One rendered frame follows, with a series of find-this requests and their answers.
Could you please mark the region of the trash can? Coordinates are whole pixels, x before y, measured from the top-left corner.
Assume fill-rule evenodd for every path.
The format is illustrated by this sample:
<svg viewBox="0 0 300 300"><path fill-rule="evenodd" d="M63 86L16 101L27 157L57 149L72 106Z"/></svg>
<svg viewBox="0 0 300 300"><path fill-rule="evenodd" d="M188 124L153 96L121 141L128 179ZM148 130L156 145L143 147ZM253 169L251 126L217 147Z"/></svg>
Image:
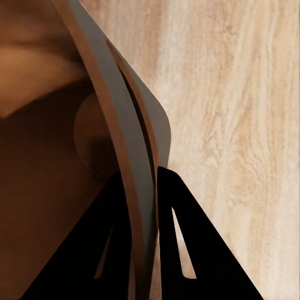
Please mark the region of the trash can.
<svg viewBox="0 0 300 300"><path fill-rule="evenodd" d="M0 300L20 300L117 171L127 300L149 300L170 146L165 109L78 0L0 0Z"/></svg>

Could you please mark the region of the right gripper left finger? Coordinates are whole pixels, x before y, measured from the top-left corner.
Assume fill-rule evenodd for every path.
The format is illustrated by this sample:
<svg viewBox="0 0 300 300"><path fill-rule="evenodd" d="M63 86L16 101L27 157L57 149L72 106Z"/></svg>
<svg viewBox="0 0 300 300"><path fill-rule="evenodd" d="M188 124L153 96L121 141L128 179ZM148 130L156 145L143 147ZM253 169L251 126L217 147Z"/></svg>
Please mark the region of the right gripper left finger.
<svg viewBox="0 0 300 300"><path fill-rule="evenodd" d="M104 268L94 279L110 231ZM123 179L117 171L20 300L128 300L132 238Z"/></svg>

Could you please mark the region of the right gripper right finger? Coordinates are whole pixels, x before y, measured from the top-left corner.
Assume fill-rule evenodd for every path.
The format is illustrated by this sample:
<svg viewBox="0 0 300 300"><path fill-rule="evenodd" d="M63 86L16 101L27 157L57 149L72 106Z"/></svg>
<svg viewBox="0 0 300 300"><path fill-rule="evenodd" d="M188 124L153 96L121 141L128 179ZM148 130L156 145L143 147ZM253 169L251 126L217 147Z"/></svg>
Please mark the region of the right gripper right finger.
<svg viewBox="0 0 300 300"><path fill-rule="evenodd" d="M157 167L162 300L264 300L178 173ZM184 277L174 209L197 279Z"/></svg>

